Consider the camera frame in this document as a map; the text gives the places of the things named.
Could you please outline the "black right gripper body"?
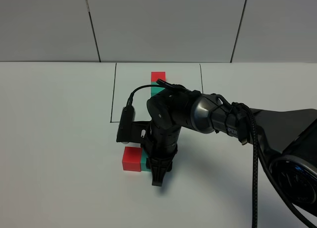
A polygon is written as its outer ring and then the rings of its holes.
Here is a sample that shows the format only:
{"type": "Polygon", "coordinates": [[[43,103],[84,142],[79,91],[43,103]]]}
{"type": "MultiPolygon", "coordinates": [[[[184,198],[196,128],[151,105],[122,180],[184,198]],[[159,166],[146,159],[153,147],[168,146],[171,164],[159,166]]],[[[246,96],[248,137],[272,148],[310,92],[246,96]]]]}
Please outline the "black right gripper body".
{"type": "Polygon", "coordinates": [[[156,123],[151,123],[147,138],[159,149],[160,153],[170,155],[177,148],[180,130],[180,126],[172,126],[165,130],[156,123]]]}

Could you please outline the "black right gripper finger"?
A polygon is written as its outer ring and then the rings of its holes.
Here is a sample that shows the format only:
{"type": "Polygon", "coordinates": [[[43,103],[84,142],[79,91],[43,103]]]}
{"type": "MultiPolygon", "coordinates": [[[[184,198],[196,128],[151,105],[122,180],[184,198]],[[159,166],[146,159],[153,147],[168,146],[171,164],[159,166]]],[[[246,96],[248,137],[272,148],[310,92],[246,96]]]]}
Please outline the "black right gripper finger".
{"type": "Polygon", "coordinates": [[[152,185],[162,186],[164,176],[172,170],[172,158],[149,157],[146,161],[146,167],[152,173],[152,185]]]}

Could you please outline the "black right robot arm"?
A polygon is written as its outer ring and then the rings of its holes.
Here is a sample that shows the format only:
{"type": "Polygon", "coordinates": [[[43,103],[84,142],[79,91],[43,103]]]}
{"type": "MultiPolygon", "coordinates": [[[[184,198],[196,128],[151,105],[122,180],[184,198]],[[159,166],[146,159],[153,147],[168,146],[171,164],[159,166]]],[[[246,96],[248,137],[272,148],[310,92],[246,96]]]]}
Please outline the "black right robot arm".
{"type": "Polygon", "coordinates": [[[269,111],[229,103],[219,94],[203,94],[158,80],[161,92],[147,101],[151,122],[142,147],[154,184],[161,185],[177,151],[182,127],[199,133],[225,133],[254,147],[273,187],[289,203],[317,212],[317,112],[269,111]]]}

